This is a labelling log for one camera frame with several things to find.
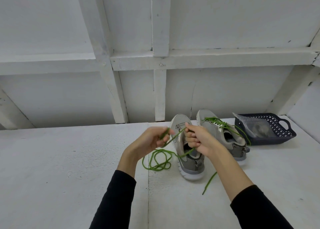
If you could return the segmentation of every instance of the person's right hand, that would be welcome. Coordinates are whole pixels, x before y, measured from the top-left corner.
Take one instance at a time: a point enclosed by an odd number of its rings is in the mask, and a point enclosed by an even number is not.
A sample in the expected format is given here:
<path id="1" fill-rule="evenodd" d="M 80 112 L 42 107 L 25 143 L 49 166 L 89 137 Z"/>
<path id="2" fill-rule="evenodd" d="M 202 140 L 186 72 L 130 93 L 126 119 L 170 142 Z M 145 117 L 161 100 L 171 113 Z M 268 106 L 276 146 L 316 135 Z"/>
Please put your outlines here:
<path id="1" fill-rule="evenodd" d="M 190 147 L 195 147 L 198 152 L 207 157 L 210 154 L 212 146 L 218 142 L 205 127 L 190 125 L 188 123 L 186 123 L 185 136 Z"/>

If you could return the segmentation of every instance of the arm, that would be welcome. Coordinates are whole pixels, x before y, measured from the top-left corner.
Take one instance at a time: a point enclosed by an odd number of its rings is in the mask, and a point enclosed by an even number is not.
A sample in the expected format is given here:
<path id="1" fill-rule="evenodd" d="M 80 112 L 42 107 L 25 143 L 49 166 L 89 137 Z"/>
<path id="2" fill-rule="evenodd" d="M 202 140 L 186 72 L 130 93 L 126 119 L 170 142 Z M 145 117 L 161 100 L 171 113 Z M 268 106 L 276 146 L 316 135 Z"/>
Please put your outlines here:
<path id="1" fill-rule="evenodd" d="M 189 146 L 197 147 L 197 150 L 207 156 L 214 165 L 242 228 L 259 228 L 261 225 L 266 228 L 292 228 L 248 178 L 230 152 L 212 137 L 206 128 L 188 123 L 186 127 Z"/>
<path id="2" fill-rule="evenodd" d="M 129 227 L 137 163 L 139 159 L 169 140 L 168 134 L 162 140 L 159 138 L 167 129 L 167 127 L 150 127 L 124 150 L 90 229 Z"/>

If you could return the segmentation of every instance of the shoelace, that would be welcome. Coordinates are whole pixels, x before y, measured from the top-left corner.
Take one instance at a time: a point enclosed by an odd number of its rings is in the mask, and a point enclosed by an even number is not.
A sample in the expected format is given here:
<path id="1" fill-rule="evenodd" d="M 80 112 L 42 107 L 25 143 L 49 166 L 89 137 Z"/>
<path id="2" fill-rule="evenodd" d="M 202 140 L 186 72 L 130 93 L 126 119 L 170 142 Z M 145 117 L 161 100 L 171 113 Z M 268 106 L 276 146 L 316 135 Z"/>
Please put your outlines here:
<path id="1" fill-rule="evenodd" d="M 238 136 L 242 137 L 244 139 L 244 137 L 239 134 L 238 132 L 235 132 L 234 130 L 231 129 L 230 125 L 227 123 L 227 122 L 223 122 L 221 119 L 217 118 L 217 117 L 207 117 L 205 119 L 203 119 L 202 121 L 206 121 L 206 122 L 210 122 L 212 124 L 217 124 L 217 125 L 220 125 L 221 128 L 223 129 L 227 129 L 229 130 L 230 132 L 233 132 L 235 134 L 237 134 Z M 233 127 L 237 127 L 239 130 L 241 130 L 241 132 L 245 135 L 245 137 L 247 138 L 248 140 L 248 145 L 251 145 L 251 141 L 249 140 L 249 138 L 247 137 L 246 133 L 240 129 L 240 127 L 236 126 L 236 125 L 231 125 Z"/>
<path id="2" fill-rule="evenodd" d="M 181 134 L 185 129 L 186 129 L 186 128 L 180 130 L 179 133 L 176 134 L 170 141 L 165 142 L 165 144 L 164 144 L 163 147 L 166 147 L 167 145 L 169 145 L 170 142 L 173 141 L 175 138 L 177 138 L 177 136 L 178 136 L 179 134 Z M 170 128 L 168 128 L 168 129 L 159 137 L 159 139 L 162 140 L 162 139 L 169 133 L 169 130 L 170 130 Z M 147 170 L 152 170 L 152 171 L 162 171 L 162 170 L 164 170 L 164 169 L 165 169 L 165 170 L 168 170 L 168 169 L 170 169 L 170 167 L 171 167 L 170 159 L 172 158 L 172 155 L 175 155 L 175 156 L 178 157 L 178 158 L 182 158 L 182 157 L 185 157 L 186 155 L 190 154 L 190 153 L 193 152 L 194 150 L 195 150 L 195 148 L 193 147 L 191 150 L 189 150 L 188 152 L 184 153 L 182 156 L 179 156 L 179 155 L 177 155 L 176 153 L 174 153 L 173 151 L 170 151 L 170 150 L 166 150 L 166 149 L 162 149 L 162 148 L 161 148 L 161 149 L 156 149 L 156 150 L 154 150 L 154 151 L 152 152 L 152 154 L 151 154 L 151 158 L 150 158 L 150 161 L 149 161 L 149 167 L 146 167 L 146 166 L 143 164 L 143 162 L 144 162 L 144 157 L 142 158 L 142 166 L 143 166 L 145 169 L 147 169 Z M 165 158 L 166 158 L 165 161 L 162 162 L 162 163 L 159 163 L 159 162 L 157 161 L 157 159 L 156 159 L 156 156 L 157 156 L 159 153 L 164 154 L 164 155 L 165 155 Z M 154 166 L 151 165 L 152 160 L 154 160 L 154 161 L 156 162 L 156 165 L 154 165 Z M 215 172 L 215 173 L 211 176 L 211 178 L 209 179 L 208 183 L 207 183 L 206 186 L 205 186 L 205 189 L 204 189 L 202 195 L 204 195 L 204 193 L 205 193 L 205 191 L 207 190 L 207 188 L 208 188 L 211 180 L 214 178 L 214 176 L 215 176 L 216 174 L 217 174 L 217 172 Z"/>

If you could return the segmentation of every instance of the unlaced sneaker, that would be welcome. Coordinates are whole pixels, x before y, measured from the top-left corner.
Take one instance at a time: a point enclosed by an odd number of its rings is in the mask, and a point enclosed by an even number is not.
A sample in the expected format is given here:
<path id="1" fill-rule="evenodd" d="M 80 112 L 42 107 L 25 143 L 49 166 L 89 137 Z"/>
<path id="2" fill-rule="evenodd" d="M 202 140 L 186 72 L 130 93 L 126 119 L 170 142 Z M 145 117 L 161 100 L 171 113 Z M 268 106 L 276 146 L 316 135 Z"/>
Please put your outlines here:
<path id="1" fill-rule="evenodd" d="M 175 134 L 185 128 L 185 123 L 191 124 L 190 119 L 184 114 L 177 114 L 171 121 L 170 129 L 174 130 Z M 174 147 L 177 150 L 177 154 L 182 156 L 190 151 L 192 148 L 188 146 L 185 139 L 185 134 L 182 132 L 173 140 Z M 204 155 L 194 150 L 190 154 L 179 158 L 178 167 L 181 175 L 187 180 L 199 180 L 204 176 Z"/>
<path id="2" fill-rule="evenodd" d="M 201 109 L 197 113 L 198 125 L 205 127 L 210 134 L 224 145 L 239 165 L 245 164 L 246 153 L 250 149 L 245 139 L 238 133 L 234 126 L 222 122 L 210 110 Z"/>

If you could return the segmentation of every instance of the plastic bag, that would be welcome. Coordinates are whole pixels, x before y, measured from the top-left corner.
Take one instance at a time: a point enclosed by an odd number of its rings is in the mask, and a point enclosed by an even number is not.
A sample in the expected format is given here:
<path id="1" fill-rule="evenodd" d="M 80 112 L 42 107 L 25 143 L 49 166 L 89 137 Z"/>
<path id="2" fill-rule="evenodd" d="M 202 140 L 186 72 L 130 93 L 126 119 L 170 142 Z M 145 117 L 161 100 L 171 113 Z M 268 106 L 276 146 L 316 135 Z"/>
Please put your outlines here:
<path id="1" fill-rule="evenodd" d="M 246 134 L 251 137 L 260 137 L 260 138 L 268 138 L 268 137 L 277 137 L 273 131 L 268 121 L 262 118 L 250 118 L 242 115 L 238 115 L 232 113 L 236 118 L 238 118 L 245 127 Z"/>

